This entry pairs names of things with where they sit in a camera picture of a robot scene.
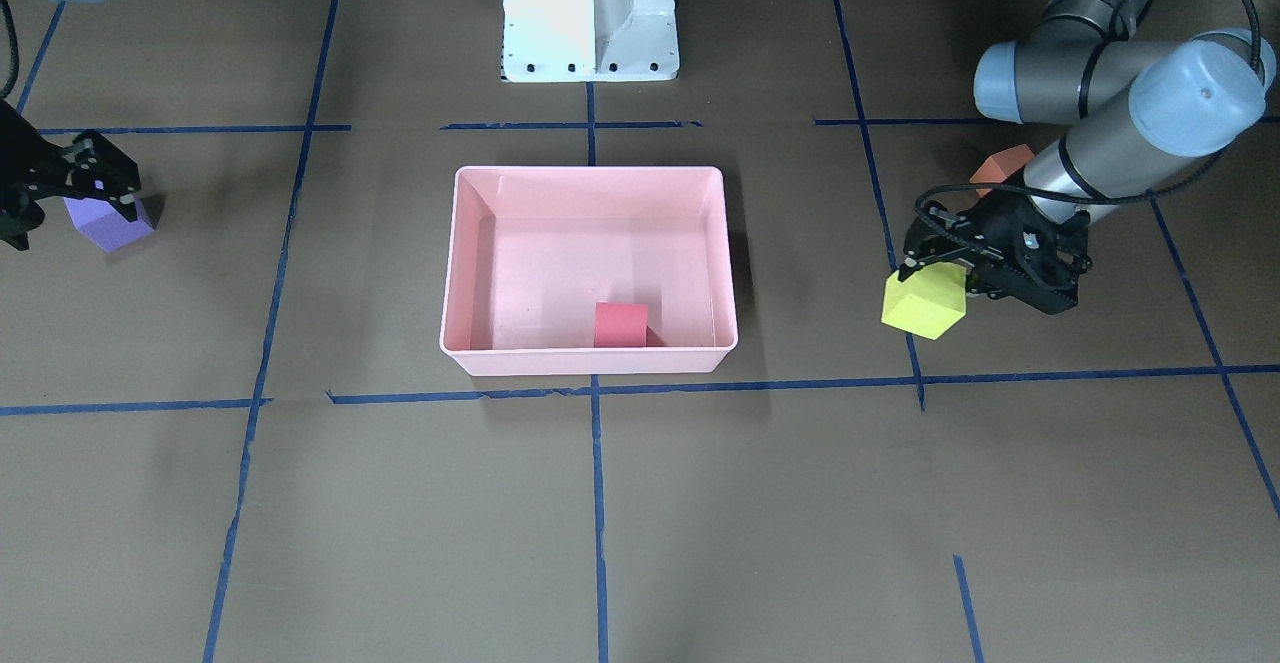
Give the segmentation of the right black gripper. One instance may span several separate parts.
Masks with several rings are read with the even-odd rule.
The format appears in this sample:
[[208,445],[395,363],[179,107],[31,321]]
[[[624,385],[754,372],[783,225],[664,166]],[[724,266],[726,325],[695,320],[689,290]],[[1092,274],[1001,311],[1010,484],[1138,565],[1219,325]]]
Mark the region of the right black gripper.
[[45,221],[32,184],[46,197],[105,202],[127,221],[140,218],[140,170],[118,145],[99,131],[82,131],[59,148],[3,101],[1,239],[14,250],[29,250],[29,230]]

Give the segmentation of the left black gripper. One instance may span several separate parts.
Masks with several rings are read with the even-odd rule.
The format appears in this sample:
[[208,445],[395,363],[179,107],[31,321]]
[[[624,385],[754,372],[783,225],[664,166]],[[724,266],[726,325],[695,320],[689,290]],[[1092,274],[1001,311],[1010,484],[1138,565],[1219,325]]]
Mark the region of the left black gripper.
[[[956,262],[966,268],[965,284],[991,300],[1012,298],[1046,315],[1061,315],[1079,302],[1079,279],[1091,271],[1091,212],[1066,221],[1044,218],[1028,195],[993,192],[963,211],[948,211],[937,198],[923,204],[905,236],[896,280],[905,283],[923,268]],[[998,259],[983,257],[965,242],[982,236]]]

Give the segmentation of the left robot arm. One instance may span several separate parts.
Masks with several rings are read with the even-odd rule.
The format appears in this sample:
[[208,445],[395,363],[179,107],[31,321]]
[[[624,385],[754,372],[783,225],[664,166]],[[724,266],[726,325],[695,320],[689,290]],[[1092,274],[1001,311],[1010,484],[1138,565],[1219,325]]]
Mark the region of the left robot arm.
[[1062,134],[1000,180],[919,195],[884,308],[972,297],[1074,308],[1092,227],[1193,184],[1262,119],[1277,58],[1257,0],[1238,0],[1242,28],[1139,38],[1153,1],[1050,0],[1028,38],[983,52],[978,111]]

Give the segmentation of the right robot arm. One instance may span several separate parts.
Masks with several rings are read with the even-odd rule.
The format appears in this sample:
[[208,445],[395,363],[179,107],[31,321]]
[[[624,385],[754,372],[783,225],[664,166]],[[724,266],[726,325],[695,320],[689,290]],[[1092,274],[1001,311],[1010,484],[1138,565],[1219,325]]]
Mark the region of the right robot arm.
[[[104,3],[105,0],[50,0]],[[1,106],[1,236],[29,250],[29,233],[45,221],[41,198],[64,198],[76,230],[114,252],[154,233],[140,201],[137,163],[99,131],[82,131],[70,145],[54,145],[12,104]]]

